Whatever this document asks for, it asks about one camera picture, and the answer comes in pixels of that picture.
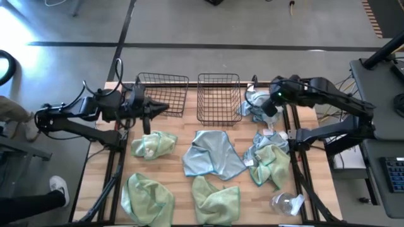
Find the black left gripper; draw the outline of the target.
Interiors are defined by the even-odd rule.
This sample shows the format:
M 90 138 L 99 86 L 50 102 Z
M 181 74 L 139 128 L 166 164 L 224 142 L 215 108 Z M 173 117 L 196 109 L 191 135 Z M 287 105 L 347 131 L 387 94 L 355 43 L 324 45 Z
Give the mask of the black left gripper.
M 143 133 L 150 134 L 151 126 L 150 119 L 154 119 L 159 115 L 166 116 L 166 111 L 170 105 L 168 103 L 162 103 L 155 100 L 151 101 L 150 110 L 150 98 L 143 95 L 130 94 L 129 99 L 126 101 L 125 109 L 132 119 L 141 119 L 143 121 Z

